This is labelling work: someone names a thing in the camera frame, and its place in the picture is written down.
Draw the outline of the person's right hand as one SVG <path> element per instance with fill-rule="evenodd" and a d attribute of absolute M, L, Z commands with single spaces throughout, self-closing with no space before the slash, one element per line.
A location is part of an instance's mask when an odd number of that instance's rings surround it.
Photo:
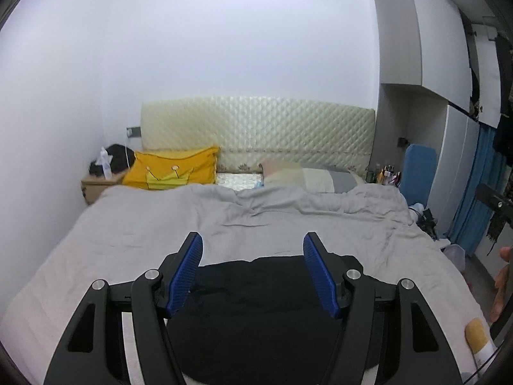
<path fill-rule="evenodd" d="M 512 247 L 503 247 L 499 250 L 499 255 L 503 261 L 510 263 L 512 257 Z M 491 322 L 496 322 L 505 306 L 505 291 L 509 279 L 509 266 L 504 266 L 495 278 L 495 288 L 497 295 L 491 309 Z"/>

